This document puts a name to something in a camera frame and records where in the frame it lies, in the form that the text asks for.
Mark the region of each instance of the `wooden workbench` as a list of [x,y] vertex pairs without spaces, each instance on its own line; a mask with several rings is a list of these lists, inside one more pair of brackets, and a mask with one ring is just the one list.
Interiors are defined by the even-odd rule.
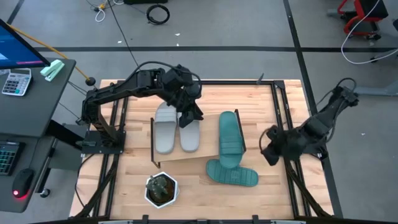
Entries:
[[[103,80],[101,87],[117,80]],[[285,80],[292,121],[295,126],[308,118],[307,104],[300,80]],[[161,169],[150,161],[150,118],[162,100],[130,97],[127,108],[126,147],[119,160],[111,218],[141,219],[260,219],[292,218],[292,208],[283,160],[270,166],[259,153],[258,140],[266,128],[276,124],[271,88],[265,85],[204,85],[197,103],[206,116],[223,111],[239,110],[247,152],[241,166],[259,174],[255,187],[223,185],[213,182],[205,171],[205,164],[213,157],[199,157],[162,162]],[[112,104],[102,106],[102,114],[110,118]],[[262,145],[269,143],[264,138]],[[98,185],[102,155],[93,156],[82,167],[77,190],[86,203]],[[328,213],[333,213],[321,162],[308,155],[301,157],[305,183],[317,202]],[[168,207],[156,209],[144,199],[148,176],[165,171],[178,181],[180,195]],[[300,214],[303,206],[296,188]],[[103,214],[106,197],[101,203]],[[70,215],[81,210],[74,196]]]

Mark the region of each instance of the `white cable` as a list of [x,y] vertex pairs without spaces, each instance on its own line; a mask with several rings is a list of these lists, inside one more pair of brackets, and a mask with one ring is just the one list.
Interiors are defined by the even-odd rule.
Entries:
[[119,4],[119,5],[120,5],[120,4],[124,4],[124,2],[122,2],[122,3],[117,3],[116,0],[113,0],[113,3]]
[[[95,16],[95,21],[96,21],[96,22],[102,22],[102,21],[105,19],[106,14],[105,14],[105,12],[104,12],[102,9],[98,9],[98,10],[99,10],[99,11],[98,11],[97,15]],[[101,12],[104,14],[104,17],[102,17],[102,19],[98,20],[98,15],[99,15]]]
[[349,63],[353,63],[353,64],[355,64],[355,65],[363,65],[363,64],[371,63],[371,62],[374,62],[374,61],[377,61],[377,60],[380,60],[380,59],[383,59],[383,58],[386,58],[386,57],[390,57],[391,55],[393,55],[393,54],[395,54],[395,53],[398,52],[398,49],[397,49],[396,51],[394,51],[394,52],[391,53],[391,54],[388,54],[388,55],[383,56],[383,57],[380,57],[380,58],[375,58],[375,59],[370,60],[370,61],[367,61],[367,62],[352,62],[352,61],[351,61],[350,59],[348,59],[347,56],[344,54],[343,47],[344,47],[344,45],[346,44],[346,42],[347,42],[348,38],[350,37],[350,35],[353,33],[353,31],[355,30],[355,28],[356,28],[362,21],[364,21],[364,20],[373,12],[373,10],[376,8],[376,6],[379,4],[379,2],[380,2],[380,0],[378,0],[378,1],[375,3],[375,5],[374,5],[374,7],[372,8],[372,10],[370,10],[370,12],[369,12],[363,19],[361,19],[360,22],[357,23],[357,24],[354,26],[354,28],[351,29],[351,32],[349,32],[349,34],[347,35],[346,39],[345,39],[344,42],[343,42],[343,45],[341,46],[341,53],[343,54],[344,58],[345,58]]

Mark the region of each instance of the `slide sandal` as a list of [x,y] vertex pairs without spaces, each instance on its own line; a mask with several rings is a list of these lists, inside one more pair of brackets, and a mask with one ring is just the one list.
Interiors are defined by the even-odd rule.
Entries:
[[220,163],[227,169],[239,165],[243,157],[243,140],[234,112],[220,114]]
[[163,102],[155,114],[155,148],[158,153],[168,154],[173,151],[176,127],[176,109]]
[[226,169],[217,159],[207,161],[206,172],[212,180],[222,184],[254,187],[259,183],[259,175],[256,171],[240,166]]
[[185,152],[195,152],[199,148],[200,127],[199,121],[193,120],[185,128],[180,128],[180,141],[182,150]]

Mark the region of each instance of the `concrete floor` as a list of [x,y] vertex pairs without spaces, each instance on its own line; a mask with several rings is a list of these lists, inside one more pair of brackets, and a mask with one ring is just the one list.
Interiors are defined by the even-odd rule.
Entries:
[[[0,18],[8,20],[18,0],[0,0]],[[100,0],[91,0],[98,4]],[[289,0],[298,39],[302,47],[340,47],[344,41],[343,22],[327,17],[341,0]],[[383,38],[376,43],[350,39],[347,47],[398,47],[398,32],[392,20],[398,18],[398,2],[384,0],[390,16],[380,23]],[[166,6],[171,18],[163,26],[147,24],[145,15],[131,6],[115,6],[116,17],[130,46],[262,46],[294,47],[283,1],[251,0],[170,0]],[[137,5],[145,11],[148,5]],[[123,37],[110,11],[97,23],[95,12],[84,0],[25,0],[12,25],[54,47],[125,47]],[[29,41],[34,47],[39,45]],[[54,53],[42,52],[46,57]],[[135,64],[129,52],[65,52],[98,82],[104,78],[126,78]],[[181,63],[202,78],[302,79],[295,51],[153,51],[133,52],[139,63],[159,60]],[[352,65],[340,53],[305,52],[304,61],[315,101],[344,77],[358,85],[384,86],[398,79],[397,60],[377,64]],[[350,53],[351,60],[363,61],[372,53]],[[71,81],[82,88],[83,77],[73,72]],[[83,95],[67,86],[61,102],[80,114]],[[397,99],[362,96],[359,106],[338,118],[336,133],[328,143],[340,205],[345,218],[396,221],[398,196],[398,153],[396,136]],[[74,123],[76,118],[59,106],[54,119]],[[0,212],[4,223],[32,223],[65,219],[72,202],[76,172],[52,171],[46,187],[49,198],[35,195],[22,214]]]

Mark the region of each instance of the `computer screen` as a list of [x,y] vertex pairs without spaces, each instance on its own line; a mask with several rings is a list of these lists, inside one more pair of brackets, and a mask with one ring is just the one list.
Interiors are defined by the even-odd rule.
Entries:
[[46,65],[49,61],[0,19],[0,69]]

